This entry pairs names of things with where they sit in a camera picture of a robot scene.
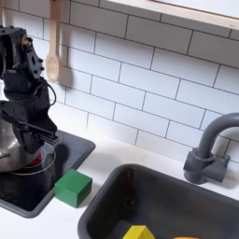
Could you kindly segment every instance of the cable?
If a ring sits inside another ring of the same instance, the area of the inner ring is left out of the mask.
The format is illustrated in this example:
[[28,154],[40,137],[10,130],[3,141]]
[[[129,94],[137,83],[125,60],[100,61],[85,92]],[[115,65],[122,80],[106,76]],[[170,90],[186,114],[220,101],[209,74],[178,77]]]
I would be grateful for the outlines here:
[[48,84],[48,82],[47,82],[46,80],[40,79],[40,81],[41,81],[43,84],[47,85],[47,86],[51,89],[51,91],[53,92],[53,94],[54,94],[54,101],[53,101],[52,104],[49,104],[49,105],[50,105],[50,106],[55,105],[55,104],[56,104],[56,98],[57,98],[57,97],[56,97],[56,92],[55,92],[55,90],[51,87],[51,85]]

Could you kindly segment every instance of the yellow toy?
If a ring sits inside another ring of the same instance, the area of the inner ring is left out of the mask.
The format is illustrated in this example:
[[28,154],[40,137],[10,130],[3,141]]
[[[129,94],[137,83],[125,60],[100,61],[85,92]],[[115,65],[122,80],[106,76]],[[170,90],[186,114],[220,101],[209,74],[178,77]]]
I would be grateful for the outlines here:
[[155,239],[147,226],[132,226],[123,239]]

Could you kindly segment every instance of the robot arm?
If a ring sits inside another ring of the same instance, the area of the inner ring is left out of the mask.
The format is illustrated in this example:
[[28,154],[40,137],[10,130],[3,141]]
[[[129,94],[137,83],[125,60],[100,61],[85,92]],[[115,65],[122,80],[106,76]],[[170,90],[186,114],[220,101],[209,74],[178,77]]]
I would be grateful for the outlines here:
[[0,78],[9,100],[0,101],[0,118],[12,124],[21,147],[30,154],[45,142],[58,142],[57,127],[48,115],[49,87],[53,88],[41,77],[42,63],[24,29],[0,28]]

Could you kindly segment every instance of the black sink basin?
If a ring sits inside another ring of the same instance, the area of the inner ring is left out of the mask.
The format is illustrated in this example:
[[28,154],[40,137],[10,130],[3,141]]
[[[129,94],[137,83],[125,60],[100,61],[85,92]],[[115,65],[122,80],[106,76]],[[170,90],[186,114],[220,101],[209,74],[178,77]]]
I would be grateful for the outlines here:
[[110,175],[78,223],[80,239],[122,239],[146,225],[163,239],[238,239],[239,203],[231,198],[126,164]]

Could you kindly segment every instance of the gray faucet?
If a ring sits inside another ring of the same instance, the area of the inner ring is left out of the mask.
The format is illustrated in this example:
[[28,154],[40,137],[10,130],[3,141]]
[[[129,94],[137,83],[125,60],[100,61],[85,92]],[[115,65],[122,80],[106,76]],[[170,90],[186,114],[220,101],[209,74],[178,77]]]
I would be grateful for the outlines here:
[[232,113],[215,119],[204,131],[201,142],[188,155],[184,165],[184,177],[193,184],[203,184],[207,179],[222,182],[230,157],[221,159],[211,151],[218,135],[226,129],[239,127],[239,113]]

